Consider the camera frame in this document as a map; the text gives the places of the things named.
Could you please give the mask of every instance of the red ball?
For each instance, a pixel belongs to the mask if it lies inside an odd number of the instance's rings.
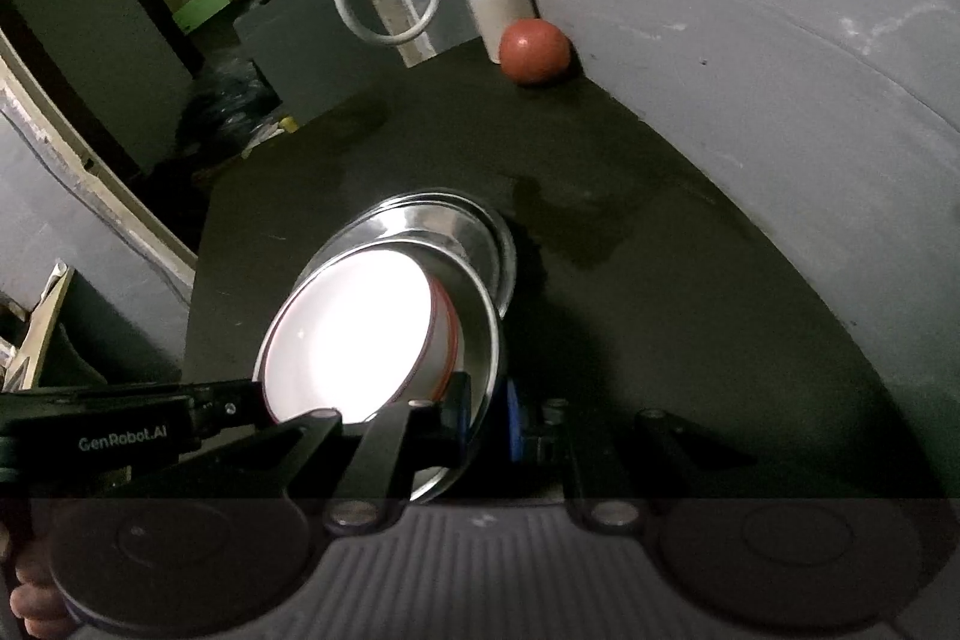
[[[500,39],[500,67],[517,85],[539,85],[570,67],[570,39],[546,20],[517,20]]]

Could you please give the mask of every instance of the stainless steel bowl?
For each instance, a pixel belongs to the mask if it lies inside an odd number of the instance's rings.
[[[320,248],[296,287],[330,259],[376,239],[410,237],[449,250],[480,276],[501,316],[517,282],[517,250],[496,212],[459,191],[413,191],[391,196],[358,215]]]
[[[453,301],[463,329],[464,371],[469,373],[470,391],[472,391],[472,418],[470,418],[467,435],[469,437],[467,459],[464,467],[460,469],[438,467],[417,472],[411,499],[425,501],[438,496],[452,485],[475,455],[482,441],[487,410],[502,379],[505,365],[499,314],[484,281],[460,254],[446,247],[439,247],[429,239],[403,236],[366,242],[330,258],[302,280],[280,308],[260,346],[253,378],[262,383],[266,363],[264,357],[270,348],[272,335],[277,330],[283,314],[289,309],[289,303],[296,298],[302,288],[327,266],[373,248],[392,249],[405,253],[417,261],[428,274],[439,280],[448,292],[450,300]]]

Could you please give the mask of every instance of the white bowl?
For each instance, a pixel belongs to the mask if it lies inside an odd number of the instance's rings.
[[[439,398],[459,323],[443,286],[401,252],[371,249],[323,268],[281,308],[256,376],[275,420],[337,408],[358,423],[399,399]]]

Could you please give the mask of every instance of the cylindrical container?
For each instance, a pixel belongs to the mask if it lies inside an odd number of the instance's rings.
[[[487,55],[500,62],[500,38],[507,26],[517,20],[536,17],[533,0],[467,0]]]

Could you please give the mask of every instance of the human hand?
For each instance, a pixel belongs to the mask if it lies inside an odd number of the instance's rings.
[[[0,523],[0,564],[10,558],[13,540]],[[62,640],[77,624],[66,611],[64,596],[54,585],[50,572],[49,537],[31,540],[14,562],[20,581],[10,595],[10,610],[22,618],[27,633],[38,640]]]

